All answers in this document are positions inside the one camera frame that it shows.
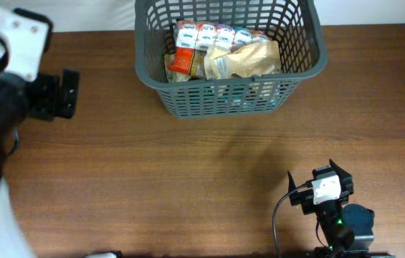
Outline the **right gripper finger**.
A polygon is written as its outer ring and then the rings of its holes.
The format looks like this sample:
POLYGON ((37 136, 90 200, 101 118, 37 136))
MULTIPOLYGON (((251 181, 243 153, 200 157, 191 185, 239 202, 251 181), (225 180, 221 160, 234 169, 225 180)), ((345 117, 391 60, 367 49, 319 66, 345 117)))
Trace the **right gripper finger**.
POLYGON ((295 185, 291 172, 287 172, 288 176, 288 198, 292 206, 297 206, 300 203, 299 189, 295 185))
POLYGON ((329 160, 330 167, 336 172, 341 183, 349 183, 352 181, 352 175, 338 166, 332 159, 329 160))

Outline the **beige paper pouch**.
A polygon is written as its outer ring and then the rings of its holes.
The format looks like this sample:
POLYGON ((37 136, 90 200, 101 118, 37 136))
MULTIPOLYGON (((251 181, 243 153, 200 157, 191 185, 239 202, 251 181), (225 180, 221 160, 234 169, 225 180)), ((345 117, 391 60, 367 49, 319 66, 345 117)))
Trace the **beige paper pouch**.
POLYGON ((175 54, 165 54, 164 58, 163 58, 168 82, 169 83, 175 83, 175 82, 189 81, 191 79, 190 75, 185 75, 185 74, 180 73, 180 72, 170 71, 168 69, 168 66, 170 66, 172 64, 172 62, 174 61, 175 56, 176 56, 175 54))

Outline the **orange spaghetti packet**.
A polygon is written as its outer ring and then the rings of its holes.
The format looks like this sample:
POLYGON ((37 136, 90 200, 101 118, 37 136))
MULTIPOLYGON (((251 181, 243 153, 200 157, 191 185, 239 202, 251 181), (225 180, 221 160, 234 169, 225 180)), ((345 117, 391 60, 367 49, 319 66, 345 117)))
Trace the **orange spaghetti packet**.
POLYGON ((177 47, 173 61, 166 68, 192 77, 206 79, 204 58, 207 51, 177 47))

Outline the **tissue multipack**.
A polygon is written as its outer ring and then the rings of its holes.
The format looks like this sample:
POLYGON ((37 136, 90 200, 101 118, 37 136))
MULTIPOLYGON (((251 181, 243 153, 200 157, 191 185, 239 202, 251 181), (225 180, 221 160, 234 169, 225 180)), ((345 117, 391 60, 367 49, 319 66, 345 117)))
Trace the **tissue multipack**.
POLYGON ((262 31, 243 27, 231 27, 208 21, 177 21, 174 28, 177 48, 206 51, 211 46, 238 49, 255 42, 267 42, 270 38, 262 31))

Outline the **beige bag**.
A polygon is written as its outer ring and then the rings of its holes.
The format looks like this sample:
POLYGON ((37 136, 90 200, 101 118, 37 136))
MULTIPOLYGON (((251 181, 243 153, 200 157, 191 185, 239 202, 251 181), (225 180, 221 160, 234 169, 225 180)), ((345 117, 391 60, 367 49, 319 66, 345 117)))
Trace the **beige bag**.
POLYGON ((204 57, 206 79, 270 75, 278 73, 279 69, 280 50, 276 41, 247 44, 234 52, 211 46, 204 57))

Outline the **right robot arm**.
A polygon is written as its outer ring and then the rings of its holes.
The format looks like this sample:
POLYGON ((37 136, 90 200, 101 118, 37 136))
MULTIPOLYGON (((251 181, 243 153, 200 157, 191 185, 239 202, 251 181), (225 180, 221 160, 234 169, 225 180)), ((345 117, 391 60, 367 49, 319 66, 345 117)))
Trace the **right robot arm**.
POLYGON ((314 248, 308 257, 376 258, 390 257, 385 252, 370 252, 374 241, 375 213, 359 204, 349 204, 354 193, 352 175, 330 160, 312 171, 313 177, 296 186, 288 173, 290 204, 300 206, 304 215, 316 215, 315 229, 321 230, 326 243, 314 248))

